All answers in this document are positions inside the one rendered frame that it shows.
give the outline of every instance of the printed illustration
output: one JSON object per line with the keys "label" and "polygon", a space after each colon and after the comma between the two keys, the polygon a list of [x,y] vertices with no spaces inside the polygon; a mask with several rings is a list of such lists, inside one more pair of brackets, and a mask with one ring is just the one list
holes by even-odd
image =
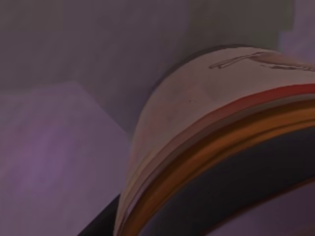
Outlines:
{"label": "printed illustration", "polygon": [[274,52],[258,52],[251,55],[240,56],[213,64],[209,66],[209,69],[224,69],[245,59],[259,62],[261,63],[261,66],[265,66],[270,69],[303,70],[315,72],[315,65],[300,63],[280,53]]}

